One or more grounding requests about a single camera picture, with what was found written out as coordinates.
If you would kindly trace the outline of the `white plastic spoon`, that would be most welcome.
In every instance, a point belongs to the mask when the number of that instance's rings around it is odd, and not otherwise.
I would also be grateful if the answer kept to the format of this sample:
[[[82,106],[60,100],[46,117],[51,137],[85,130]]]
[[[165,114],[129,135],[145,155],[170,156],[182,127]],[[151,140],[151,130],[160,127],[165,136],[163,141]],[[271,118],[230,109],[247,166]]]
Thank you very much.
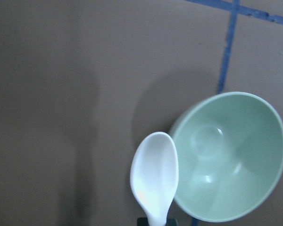
[[[136,149],[130,169],[131,191],[150,226],[165,226],[179,181],[177,150],[165,132],[146,136]]]

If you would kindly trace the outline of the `green ceramic bowl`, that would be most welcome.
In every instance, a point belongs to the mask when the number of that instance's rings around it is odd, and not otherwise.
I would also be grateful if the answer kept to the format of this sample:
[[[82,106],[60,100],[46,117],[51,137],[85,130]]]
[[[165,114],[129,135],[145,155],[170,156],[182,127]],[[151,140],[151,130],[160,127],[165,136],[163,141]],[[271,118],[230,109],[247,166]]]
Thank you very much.
[[[207,98],[184,111],[170,131],[178,156],[175,202],[206,222],[241,218],[272,193],[283,172],[283,121],[246,92]]]

